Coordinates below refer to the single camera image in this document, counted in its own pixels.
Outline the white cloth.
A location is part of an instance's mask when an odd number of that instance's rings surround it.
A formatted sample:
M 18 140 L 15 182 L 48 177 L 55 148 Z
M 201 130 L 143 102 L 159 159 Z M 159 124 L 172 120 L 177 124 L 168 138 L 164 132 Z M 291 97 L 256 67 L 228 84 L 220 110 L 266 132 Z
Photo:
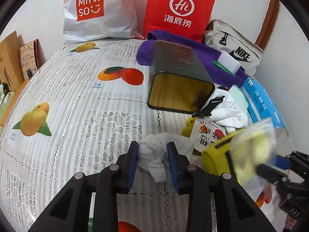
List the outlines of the white cloth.
M 167 181 L 167 145 L 169 142 L 173 142 L 178 153 L 186 156 L 190 163 L 197 163 L 197 156 L 193 154 L 194 141 L 192 139 L 166 132 L 148 135 L 139 141 L 138 165 L 148 171 L 157 183 Z

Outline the yellow Adidas mesh pouch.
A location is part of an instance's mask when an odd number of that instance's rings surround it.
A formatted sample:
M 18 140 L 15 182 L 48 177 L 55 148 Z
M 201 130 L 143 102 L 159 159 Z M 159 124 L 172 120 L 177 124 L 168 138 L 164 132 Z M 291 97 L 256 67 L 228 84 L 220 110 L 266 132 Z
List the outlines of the yellow Adidas mesh pouch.
M 243 130 L 232 132 L 208 146 L 201 155 L 202 165 L 208 174 L 222 175 L 229 173 L 236 178 L 235 168 L 230 154 L 232 139 Z

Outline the orange print snack sachet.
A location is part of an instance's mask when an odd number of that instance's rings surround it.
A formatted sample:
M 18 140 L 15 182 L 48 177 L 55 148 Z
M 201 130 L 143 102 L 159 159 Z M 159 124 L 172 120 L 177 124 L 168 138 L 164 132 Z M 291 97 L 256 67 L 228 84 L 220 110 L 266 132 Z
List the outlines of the orange print snack sachet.
M 226 135 L 224 127 L 215 122 L 207 122 L 204 118 L 196 118 L 190 138 L 194 141 L 194 149 L 202 153 Z

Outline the clear bag with cotton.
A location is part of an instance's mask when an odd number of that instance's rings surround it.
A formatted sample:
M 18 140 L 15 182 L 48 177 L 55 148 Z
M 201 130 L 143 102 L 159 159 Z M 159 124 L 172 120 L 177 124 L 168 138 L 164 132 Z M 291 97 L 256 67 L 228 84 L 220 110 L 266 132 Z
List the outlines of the clear bag with cotton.
M 236 179 L 256 201 L 268 185 L 266 179 L 258 176 L 257 166 L 275 166 L 277 155 L 284 157 L 293 150 L 292 138 L 285 129 L 274 127 L 270 117 L 234 132 L 233 135 L 230 156 Z

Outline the dark green tin box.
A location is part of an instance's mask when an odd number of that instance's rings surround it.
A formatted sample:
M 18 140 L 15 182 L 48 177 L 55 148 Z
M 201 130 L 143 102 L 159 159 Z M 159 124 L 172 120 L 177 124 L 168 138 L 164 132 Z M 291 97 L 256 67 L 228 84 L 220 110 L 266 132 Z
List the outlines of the dark green tin box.
M 212 96 L 215 85 L 192 48 L 157 40 L 148 89 L 147 105 L 151 109 L 195 114 Z

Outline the blue tissue pack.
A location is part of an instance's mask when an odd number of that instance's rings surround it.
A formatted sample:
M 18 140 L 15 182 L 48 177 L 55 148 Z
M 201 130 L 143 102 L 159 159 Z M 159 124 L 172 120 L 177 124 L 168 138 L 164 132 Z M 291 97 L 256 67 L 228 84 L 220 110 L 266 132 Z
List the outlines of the blue tissue pack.
M 254 123 L 270 117 L 275 128 L 285 129 L 284 120 L 275 103 L 258 81 L 247 78 L 241 90 L 248 101 L 248 112 Z

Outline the mint green cloth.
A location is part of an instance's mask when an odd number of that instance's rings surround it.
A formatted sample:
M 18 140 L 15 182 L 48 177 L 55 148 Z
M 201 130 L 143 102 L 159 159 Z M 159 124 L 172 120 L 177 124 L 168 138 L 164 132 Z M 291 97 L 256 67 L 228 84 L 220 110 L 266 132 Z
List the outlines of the mint green cloth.
M 234 101 L 238 104 L 238 106 L 241 108 L 243 112 L 245 112 L 248 109 L 249 103 L 247 101 L 247 98 L 245 97 L 243 91 L 237 87 L 236 85 L 233 85 L 229 90 L 229 94 L 232 96 Z

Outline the green carton box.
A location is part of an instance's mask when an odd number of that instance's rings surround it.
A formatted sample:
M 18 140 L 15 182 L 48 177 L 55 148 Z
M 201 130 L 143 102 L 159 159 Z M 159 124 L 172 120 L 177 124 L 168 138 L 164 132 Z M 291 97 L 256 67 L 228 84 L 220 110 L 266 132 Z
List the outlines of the green carton box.
M 231 74 L 231 75 L 234 75 L 234 73 L 232 73 L 228 68 L 224 67 L 222 64 L 220 64 L 218 61 L 212 61 L 212 64 L 217 66 L 218 68 L 220 68 L 221 70 Z

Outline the white sponge block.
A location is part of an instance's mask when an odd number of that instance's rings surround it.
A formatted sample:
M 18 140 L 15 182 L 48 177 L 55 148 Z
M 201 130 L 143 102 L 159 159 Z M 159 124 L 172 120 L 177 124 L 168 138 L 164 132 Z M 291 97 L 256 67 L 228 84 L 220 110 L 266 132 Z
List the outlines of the white sponge block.
M 234 75 L 237 73 L 241 66 L 236 59 L 234 59 L 229 53 L 225 51 L 221 52 L 217 61 Z

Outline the white sock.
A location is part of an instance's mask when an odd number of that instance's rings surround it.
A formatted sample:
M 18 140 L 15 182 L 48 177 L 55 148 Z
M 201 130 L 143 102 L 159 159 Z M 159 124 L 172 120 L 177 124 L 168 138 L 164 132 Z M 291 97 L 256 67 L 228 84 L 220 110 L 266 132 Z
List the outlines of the white sock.
M 204 117 L 209 122 L 215 122 L 223 126 L 227 133 L 235 132 L 237 129 L 248 126 L 247 111 L 242 111 L 240 106 L 233 99 L 228 91 L 216 89 L 212 99 L 217 96 L 224 96 L 223 102 L 219 103 L 211 112 L 211 116 Z

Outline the fruit print tablecloth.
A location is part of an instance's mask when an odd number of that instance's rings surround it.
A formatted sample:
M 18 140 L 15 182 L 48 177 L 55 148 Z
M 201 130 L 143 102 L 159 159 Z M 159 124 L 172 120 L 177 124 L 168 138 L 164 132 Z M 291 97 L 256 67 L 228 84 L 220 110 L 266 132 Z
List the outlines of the fruit print tablecloth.
M 61 47 L 19 95 L 1 136 L 1 210 L 27 231 L 75 173 L 101 172 L 132 141 L 178 135 L 188 115 L 150 109 L 141 40 Z

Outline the grey Nike pouch bag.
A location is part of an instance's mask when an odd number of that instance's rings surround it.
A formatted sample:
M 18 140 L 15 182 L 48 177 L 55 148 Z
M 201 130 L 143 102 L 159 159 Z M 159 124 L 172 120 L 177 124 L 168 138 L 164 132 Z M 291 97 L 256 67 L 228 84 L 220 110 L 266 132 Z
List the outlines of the grey Nike pouch bag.
M 263 50 L 260 47 L 231 25 L 218 19 L 207 25 L 204 36 L 206 45 L 229 53 L 240 63 L 248 76 L 254 76 L 262 59 Z

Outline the white Miniso plastic bag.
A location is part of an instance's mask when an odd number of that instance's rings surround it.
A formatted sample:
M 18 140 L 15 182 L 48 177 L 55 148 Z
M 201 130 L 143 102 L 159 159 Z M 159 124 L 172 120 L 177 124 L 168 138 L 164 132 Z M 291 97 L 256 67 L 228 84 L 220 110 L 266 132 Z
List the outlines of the white Miniso plastic bag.
M 64 0 L 63 10 L 65 43 L 138 35 L 133 0 Z

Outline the red paper shopping bag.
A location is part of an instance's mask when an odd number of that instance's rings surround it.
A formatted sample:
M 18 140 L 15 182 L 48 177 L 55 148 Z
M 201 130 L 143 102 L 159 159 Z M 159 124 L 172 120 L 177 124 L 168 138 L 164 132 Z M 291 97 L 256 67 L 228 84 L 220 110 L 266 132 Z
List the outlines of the red paper shopping bag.
M 143 36 L 152 30 L 201 41 L 215 0 L 147 0 Z

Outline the brown wooden door frame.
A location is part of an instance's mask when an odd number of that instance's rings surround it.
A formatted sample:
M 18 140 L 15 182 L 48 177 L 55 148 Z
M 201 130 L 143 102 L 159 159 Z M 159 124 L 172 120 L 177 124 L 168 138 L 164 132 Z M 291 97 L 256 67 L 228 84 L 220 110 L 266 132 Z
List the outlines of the brown wooden door frame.
M 267 46 L 268 41 L 272 35 L 279 14 L 279 8 L 279 0 L 269 0 L 265 19 L 263 20 L 260 33 L 255 41 L 255 44 L 263 50 Z

